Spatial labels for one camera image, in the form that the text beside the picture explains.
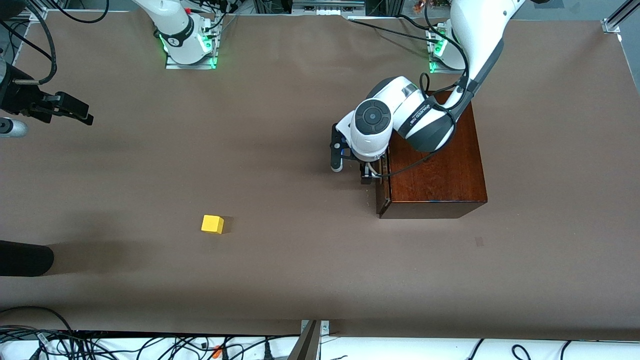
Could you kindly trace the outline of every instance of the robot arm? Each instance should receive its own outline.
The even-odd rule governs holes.
[[[133,0],[140,5],[160,32],[165,51],[175,62],[192,64],[213,51],[214,26],[210,19],[187,13],[179,0]]]
[[[468,57],[468,76],[458,81],[442,105],[433,97],[425,99],[422,90],[405,77],[383,80],[367,100],[334,125],[332,169],[342,170],[343,158],[361,163],[376,161],[387,150],[393,129],[418,151],[441,148],[453,133],[453,120],[458,121],[498,60],[504,28],[523,3],[524,0],[452,1],[452,29]],[[442,108],[448,109],[451,116]],[[347,148],[351,157],[342,154]]]

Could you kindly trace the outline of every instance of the table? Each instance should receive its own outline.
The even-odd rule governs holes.
[[[357,166],[329,167],[331,125],[380,79],[428,68],[418,41],[239,17],[218,69],[180,71],[144,13],[47,23],[59,71],[44,90],[87,102],[95,124],[27,119],[26,138],[0,142],[0,238],[60,260],[0,279],[3,306],[54,307],[78,329],[274,334],[328,318],[359,336],[638,338],[640,99],[599,23],[509,24],[474,99],[489,202],[458,220],[380,220]],[[45,46],[38,26],[28,37]],[[48,69],[31,49],[17,66]],[[204,214],[228,233],[202,233]]]

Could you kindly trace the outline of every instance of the wooden box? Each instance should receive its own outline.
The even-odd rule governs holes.
[[[436,98],[441,104],[449,93]],[[391,137],[383,172],[400,170],[428,153]],[[459,218],[487,202],[476,124],[471,104],[458,120],[448,146],[425,163],[376,183],[380,218]]]

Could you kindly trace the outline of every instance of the circular joint cap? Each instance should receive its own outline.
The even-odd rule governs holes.
[[[380,134],[391,122],[391,110],[380,100],[366,100],[356,109],[355,122],[364,135]]]

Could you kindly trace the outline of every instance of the black strap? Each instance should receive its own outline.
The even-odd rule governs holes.
[[[413,127],[418,123],[422,117],[429,112],[429,110],[433,109],[433,106],[437,104],[435,97],[429,96],[426,98],[420,106],[400,125],[398,129],[398,134],[403,138],[406,138],[406,135],[413,129]]]
[[[169,46],[172,46],[172,47],[182,46],[182,43],[185,40],[187,40],[187,38],[189,38],[193,33],[193,28],[194,28],[193,18],[190,16],[188,16],[188,18],[189,18],[189,24],[181,32],[173,35],[167,35],[165,33],[160,32],[160,36],[162,36],[162,38],[164,39],[164,42],[166,42]]]

